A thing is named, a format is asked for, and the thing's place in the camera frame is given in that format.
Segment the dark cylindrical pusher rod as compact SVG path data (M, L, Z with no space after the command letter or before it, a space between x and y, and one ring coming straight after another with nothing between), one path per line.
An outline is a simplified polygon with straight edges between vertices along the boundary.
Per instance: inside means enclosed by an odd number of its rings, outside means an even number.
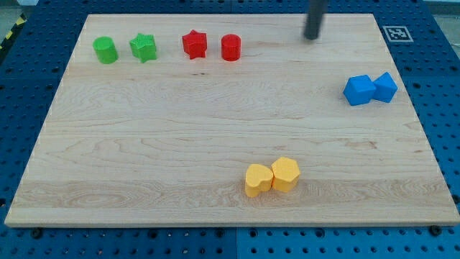
M321 31L323 15L327 12L328 0L309 0L303 36L316 40Z

